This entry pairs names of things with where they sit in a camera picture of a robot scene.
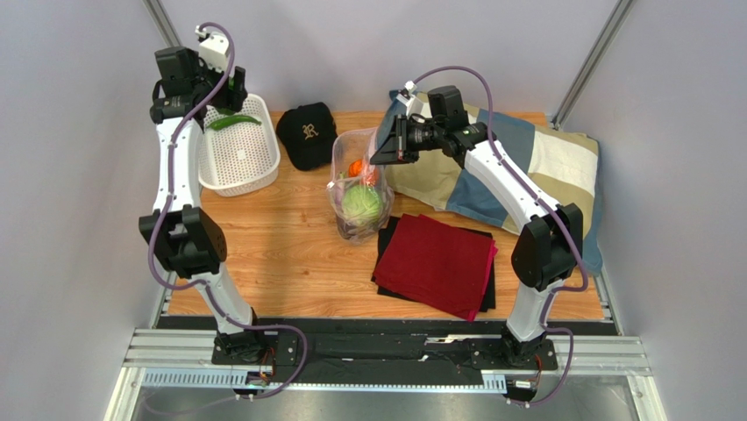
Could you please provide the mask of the purple toy eggplant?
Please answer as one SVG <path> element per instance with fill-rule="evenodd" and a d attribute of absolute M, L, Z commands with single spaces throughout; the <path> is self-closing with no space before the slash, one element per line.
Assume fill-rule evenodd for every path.
<path fill-rule="evenodd" d="M 356 224 L 345 218 L 336 217 L 336 224 L 339 236 L 351 242 L 365 241 L 379 230 L 379 224 L 376 220 Z"/>

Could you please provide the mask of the clear zip top bag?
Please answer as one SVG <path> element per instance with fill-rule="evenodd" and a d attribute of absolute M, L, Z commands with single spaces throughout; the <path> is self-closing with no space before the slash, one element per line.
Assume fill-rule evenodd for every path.
<path fill-rule="evenodd" d="M 342 239 L 360 243 L 389 220 L 394 192 L 383 166 L 369 162 L 377 149 L 375 127 L 348 131 L 334 141 L 326 192 Z"/>

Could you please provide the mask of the green toy chili pepper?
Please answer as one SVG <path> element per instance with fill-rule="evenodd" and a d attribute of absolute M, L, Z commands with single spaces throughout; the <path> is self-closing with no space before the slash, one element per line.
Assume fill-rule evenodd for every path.
<path fill-rule="evenodd" d="M 212 121 L 208 124 L 208 128 L 213 131 L 222 131 L 224 129 L 227 129 L 228 127 L 238 124 L 262 125 L 262 122 L 257 118 L 249 115 L 233 114 Z"/>

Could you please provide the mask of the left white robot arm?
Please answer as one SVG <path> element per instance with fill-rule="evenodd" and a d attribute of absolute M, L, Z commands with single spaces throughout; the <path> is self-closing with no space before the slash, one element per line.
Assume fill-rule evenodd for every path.
<path fill-rule="evenodd" d="M 222 53 L 169 47 L 155 54 L 160 79 L 153 88 L 151 120 L 160 145 L 159 189 L 151 214 L 139 219 L 148 263 L 165 289 L 195 289 L 217 321 L 214 360 L 258 364 L 269 346 L 254 324 L 225 261 L 226 238 L 200 201 L 197 149 L 210 105 L 239 111 L 246 97 L 245 70 L 233 67 L 233 49 Z M 178 286 L 160 271 L 184 280 Z"/>

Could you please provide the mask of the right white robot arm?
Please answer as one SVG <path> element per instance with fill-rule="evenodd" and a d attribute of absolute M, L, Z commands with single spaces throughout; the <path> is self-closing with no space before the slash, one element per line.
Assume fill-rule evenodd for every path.
<path fill-rule="evenodd" d="M 582 211 L 561 204 L 521 172 L 491 121 L 471 121 L 455 86 L 433 89 L 423 102 L 407 82 L 396 98 L 406 110 L 394 116 L 371 163 L 410 164 L 421 152 L 438 150 L 487 188 L 520 231 L 510 258 L 520 286 L 498 354 L 506 365 L 521 367 L 540 352 L 555 297 L 582 265 Z"/>

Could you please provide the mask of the green toy cabbage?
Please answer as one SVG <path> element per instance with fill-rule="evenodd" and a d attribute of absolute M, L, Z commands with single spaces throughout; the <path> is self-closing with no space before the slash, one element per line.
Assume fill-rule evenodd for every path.
<path fill-rule="evenodd" d="M 372 187 L 356 185 L 349 188 L 341 202 L 342 218 L 363 224 L 377 220 L 382 209 L 381 198 Z"/>

